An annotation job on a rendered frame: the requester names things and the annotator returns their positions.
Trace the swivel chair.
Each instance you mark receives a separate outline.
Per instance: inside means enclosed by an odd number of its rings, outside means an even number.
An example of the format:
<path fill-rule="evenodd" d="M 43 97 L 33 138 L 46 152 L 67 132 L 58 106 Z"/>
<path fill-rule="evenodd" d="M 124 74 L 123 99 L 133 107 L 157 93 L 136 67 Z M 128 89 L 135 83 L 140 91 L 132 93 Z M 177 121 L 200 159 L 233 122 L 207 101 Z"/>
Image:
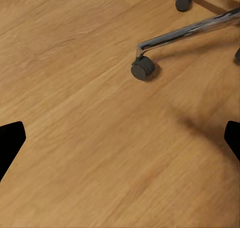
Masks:
<path fill-rule="evenodd" d="M 240 0 L 234 1 L 240 2 Z M 178 10 L 184 11 L 191 2 L 192 0 L 176 0 L 175 5 Z M 135 78 L 143 81 L 155 70 L 154 62 L 149 57 L 143 56 L 147 51 L 238 24 L 240 24 L 240 7 L 143 41 L 137 45 L 135 62 L 132 63 L 131 73 Z M 240 61 L 240 48 L 234 56 Z"/>

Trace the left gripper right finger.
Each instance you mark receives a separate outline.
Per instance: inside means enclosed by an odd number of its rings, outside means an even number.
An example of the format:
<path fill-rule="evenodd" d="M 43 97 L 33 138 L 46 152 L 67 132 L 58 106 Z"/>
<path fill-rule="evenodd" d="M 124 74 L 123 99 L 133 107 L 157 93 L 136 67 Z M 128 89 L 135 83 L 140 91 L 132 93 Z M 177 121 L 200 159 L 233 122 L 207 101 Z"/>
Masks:
<path fill-rule="evenodd" d="M 240 161 L 240 123 L 228 121 L 224 139 Z"/>

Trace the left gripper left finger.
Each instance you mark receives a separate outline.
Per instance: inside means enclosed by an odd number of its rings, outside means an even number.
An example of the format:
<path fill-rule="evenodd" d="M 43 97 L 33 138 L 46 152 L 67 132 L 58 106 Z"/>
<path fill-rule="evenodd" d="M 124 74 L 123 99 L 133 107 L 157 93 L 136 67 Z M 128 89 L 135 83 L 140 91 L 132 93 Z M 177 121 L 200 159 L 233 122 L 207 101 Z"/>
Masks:
<path fill-rule="evenodd" d="M 22 121 L 0 126 L 0 181 L 26 140 Z"/>

